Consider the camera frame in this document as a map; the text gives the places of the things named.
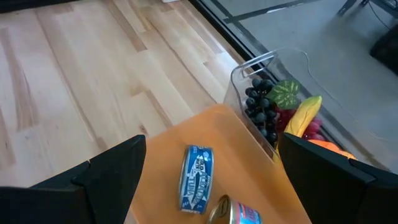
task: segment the fruit basket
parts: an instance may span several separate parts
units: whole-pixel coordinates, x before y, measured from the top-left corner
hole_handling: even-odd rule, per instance
[[[308,68],[305,53],[281,49],[247,61],[231,73],[224,103],[235,110],[270,157],[275,154],[278,135],[284,131],[300,102],[306,99],[299,93],[300,83],[292,74],[310,76]],[[284,94],[277,96],[282,101],[276,103],[275,92]],[[321,125],[322,121],[314,118],[303,138],[325,140],[319,132]]]

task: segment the yellow banana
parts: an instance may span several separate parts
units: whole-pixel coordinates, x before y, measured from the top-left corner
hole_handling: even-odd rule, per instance
[[[301,138],[312,119],[317,115],[321,104],[321,96],[311,96],[304,100],[294,113],[292,119],[290,119],[284,132]]]

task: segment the blue tuna can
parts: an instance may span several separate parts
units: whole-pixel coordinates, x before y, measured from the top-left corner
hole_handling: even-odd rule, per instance
[[[183,212],[203,214],[213,183],[214,155],[209,147],[188,146],[182,163],[180,208]]]

